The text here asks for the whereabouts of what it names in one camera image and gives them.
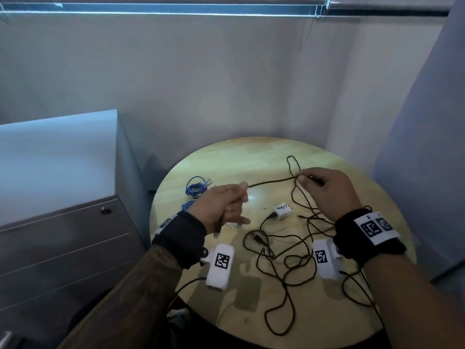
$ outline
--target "blue cable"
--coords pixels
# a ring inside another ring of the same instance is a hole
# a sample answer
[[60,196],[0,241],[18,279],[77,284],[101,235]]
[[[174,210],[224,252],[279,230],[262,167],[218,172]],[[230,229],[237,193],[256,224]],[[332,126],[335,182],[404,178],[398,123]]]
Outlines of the blue cable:
[[[203,182],[197,182],[196,184],[189,185],[189,183],[196,178],[202,179]],[[193,205],[195,200],[198,199],[202,195],[202,193],[204,193],[207,190],[209,182],[210,180],[205,181],[205,179],[201,176],[194,176],[187,182],[186,195],[192,196],[194,199],[182,205],[181,209],[183,211],[187,210],[191,205]]]

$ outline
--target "black wristband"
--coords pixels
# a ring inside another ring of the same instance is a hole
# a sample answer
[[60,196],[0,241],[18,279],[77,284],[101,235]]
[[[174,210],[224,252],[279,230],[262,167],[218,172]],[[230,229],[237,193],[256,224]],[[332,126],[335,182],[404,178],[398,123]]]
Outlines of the black wristband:
[[392,238],[374,245],[360,229],[355,219],[371,213],[366,208],[356,209],[339,218],[336,222],[334,244],[345,257],[354,259],[361,267],[379,254],[403,254],[407,249],[398,238]]
[[202,257],[205,235],[205,226],[192,214],[181,211],[155,235],[152,245],[166,248],[181,267],[189,269]]

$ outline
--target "hand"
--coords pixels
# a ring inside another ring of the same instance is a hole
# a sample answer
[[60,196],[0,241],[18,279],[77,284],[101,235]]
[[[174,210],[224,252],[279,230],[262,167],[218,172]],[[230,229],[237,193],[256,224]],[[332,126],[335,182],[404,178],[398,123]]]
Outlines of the hand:
[[204,192],[187,212],[205,225],[207,235],[215,231],[223,213],[223,225],[229,222],[250,224],[248,218],[241,216],[242,203],[249,200],[247,188],[247,182],[212,187]]
[[[297,181],[311,195],[320,211],[333,222],[363,208],[349,177],[340,170],[313,167],[299,171]],[[308,177],[321,180],[321,186]]]

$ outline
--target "tangled cable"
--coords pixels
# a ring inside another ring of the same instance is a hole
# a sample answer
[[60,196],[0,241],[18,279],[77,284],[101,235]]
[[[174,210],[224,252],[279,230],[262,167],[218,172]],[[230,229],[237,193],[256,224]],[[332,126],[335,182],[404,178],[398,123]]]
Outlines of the tangled cable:
[[[319,211],[319,209],[317,207],[313,207],[310,203],[310,201],[308,200],[307,196],[305,195],[304,191],[302,191],[302,189],[297,185],[297,180],[296,180],[296,176],[293,174],[292,172],[292,169],[291,169],[291,163],[289,162],[289,159],[293,158],[295,160],[295,162],[297,163],[297,167],[299,168],[299,171],[301,170],[300,168],[300,164],[299,162],[297,161],[297,159],[293,156],[293,155],[289,155],[287,158],[286,158],[286,161],[287,161],[287,165],[289,167],[289,173],[291,174],[291,177],[288,177],[288,178],[285,178],[285,179],[280,179],[280,180],[271,180],[271,181],[266,181],[266,182],[260,182],[260,183],[257,183],[257,184],[252,184],[249,186],[250,187],[255,187],[255,186],[259,186],[259,185],[264,185],[264,184],[270,184],[270,183],[275,183],[275,182],[283,182],[283,181],[287,181],[287,180],[294,180],[294,187],[291,191],[291,199],[292,201],[297,204],[297,205],[300,205],[306,209],[309,209],[311,212],[312,212],[312,215],[309,216],[309,217],[305,217],[303,215],[299,215],[298,217],[299,218],[303,218],[307,221],[306,223],[306,226],[307,226],[307,231],[308,231],[308,235],[305,236],[305,237],[300,237],[299,235],[295,235],[295,234],[289,234],[289,235],[274,235],[274,234],[267,234],[264,230],[263,230],[263,225],[264,223],[271,219],[274,215],[273,213],[271,215],[269,215],[268,217],[265,218],[265,220],[260,224],[260,227],[259,229],[257,230],[252,230],[252,231],[249,231],[245,236],[244,236],[244,239],[242,240],[242,245],[244,246],[244,248],[246,250],[249,250],[255,254],[258,254],[259,256],[257,257],[257,261],[255,263],[255,266],[257,267],[257,269],[259,270],[259,272],[263,273],[263,274],[266,274],[268,276],[271,276],[273,278],[276,278],[278,279],[280,282],[281,282],[281,285],[284,289],[284,292],[285,292],[285,296],[284,296],[284,299],[282,301],[281,304],[275,306],[275,307],[272,307],[268,310],[266,310],[264,312],[264,321],[265,321],[265,324],[266,326],[268,327],[268,329],[271,331],[271,333],[273,333],[274,335],[278,335],[278,336],[283,336],[283,335],[286,335],[287,333],[289,333],[289,331],[291,330],[293,324],[294,324],[294,321],[295,321],[295,314],[296,314],[296,309],[295,309],[295,306],[294,306],[294,302],[291,298],[291,295],[289,293],[289,290],[288,290],[288,287],[298,287],[300,285],[303,285],[309,281],[311,281],[312,279],[315,278],[316,276],[316,273],[317,273],[317,264],[316,264],[316,259],[313,255],[313,248],[310,248],[307,243],[305,242],[307,239],[311,239],[312,243],[313,243],[313,236],[314,235],[317,235],[317,234],[322,234],[324,236],[327,236],[327,237],[333,237],[334,235],[330,235],[328,234],[329,231],[331,231],[332,229],[334,229],[334,223],[327,220],[326,218],[323,218],[322,216],[319,216],[321,214],[321,212]],[[294,199],[294,192],[295,190],[298,189],[300,191],[300,193],[302,193],[302,195],[304,196],[305,198],[305,201],[307,202],[307,206],[306,205],[303,205],[299,202],[297,202],[295,199]],[[327,223],[329,225],[329,227],[325,230],[321,230],[319,229],[314,223],[314,221],[322,221],[324,223]],[[317,231],[316,232],[312,232],[310,230],[310,226],[312,226],[314,229],[316,229]],[[271,246],[270,246],[270,238],[297,238],[299,239],[298,242],[296,242],[295,244],[293,244],[292,246],[286,248],[285,250],[279,252],[279,253],[275,253]],[[246,240],[248,239],[253,239],[255,240],[256,242],[258,242],[259,244],[261,244],[263,247],[261,248],[260,251],[257,251],[257,250],[254,250],[253,248],[250,248],[247,246],[246,244]],[[281,277],[277,270],[276,270],[276,267],[273,263],[273,261],[275,261],[277,258],[279,258],[280,256],[282,256],[283,254],[285,254],[286,252],[288,252],[289,250],[291,250],[292,248],[300,245],[300,244],[303,244],[305,246],[305,249],[306,249],[306,253],[303,255],[303,256],[300,256],[300,255],[297,255],[297,254],[288,254],[284,257],[284,265],[285,267],[287,268],[286,272],[284,273],[284,275]],[[260,258],[261,257],[264,257],[265,259],[267,259],[270,264],[271,264],[271,267],[273,269],[273,273],[269,273],[269,272],[266,272],[264,271],[263,269],[260,268],[259,266],[259,261],[260,261]],[[293,259],[295,261],[298,261],[296,264],[294,265],[291,265],[289,264],[289,260],[290,259]],[[313,261],[313,265],[314,265],[314,270],[312,272],[312,274],[307,278],[305,279],[304,281],[301,281],[299,283],[288,283],[286,281],[286,278],[287,276],[294,270],[298,270],[302,267],[305,267],[306,265],[308,265],[310,263],[310,261]],[[378,310],[376,309],[376,305],[374,303],[374,301],[369,297],[368,293],[365,291],[365,289],[360,285],[359,282],[357,282],[357,280],[355,280],[353,278],[354,275],[358,274],[358,273],[361,273],[362,276],[364,277],[363,273],[361,272],[361,270],[359,270],[357,273],[354,273],[354,274],[347,274],[345,272],[342,272],[343,274],[346,275],[346,278],[344,279],[344,281],[342,282],[342,292],[344,293],[344,295],[349,298],[351,301],[353,301],[354,303],[356,304],[359,304],[359,305],[362,305],[362,306],[367,306],[367,307],[374,307],[378,317],[380,318],[380,321],[381,323],[383,324],[384,326],[384,323],[381,319],[381,316],[378,312]],[[366,295],[366,297],[369,299],[370,301],[370,304],[364,304],[364,303],[361,303],[355,299],[353,299],[352,297],[350,297],[347,293],[346,293],[346,290],[344,288],[344,285],[346,283],[346,281],[348,279],[352,279],[361,289],[362,291],[364,292],[364,294]],[[276,310],[279,310],[281,309],[287,302],[287,300],[289,300],[289,304],[291,305],[291,308],[292,308],[292,318],[291,318],[291,322],[289,323],[289,325],[286,327],[286,329],[282,332],[276,332],[273,328],[271,328],[271,325],[270,323],[268,322],[268,314],[270,312],[273,312],[273,311],[276,311]]]
[[[189,185],[189,183],[196,178],[202,179],[202,182],[197,182],[196,184]],[[201,176],[194,176],[193,178],[191,178],[186,184],[186,195],[192,196],[194,199],[184,203],[181,206],[181,209],[183,211],[186,211],[191,205],[193,205],[195,200],[198,199],[202,195],[202,193],[204,193],[208,189],[210,183],[210,180],[205,180]]]

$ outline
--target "person's left hand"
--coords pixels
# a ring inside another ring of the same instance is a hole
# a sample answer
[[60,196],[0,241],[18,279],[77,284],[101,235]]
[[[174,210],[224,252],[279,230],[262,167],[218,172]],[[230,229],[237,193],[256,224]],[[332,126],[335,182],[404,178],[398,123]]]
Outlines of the person's left hand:
[[212,187],[204,192],[187,212],[205,225],[207,235],[215,231],[223,213],[223,225],[229,222],[250,224],[248,218],[241,216],[242,203],[249,200],[247,187],[247,182]]

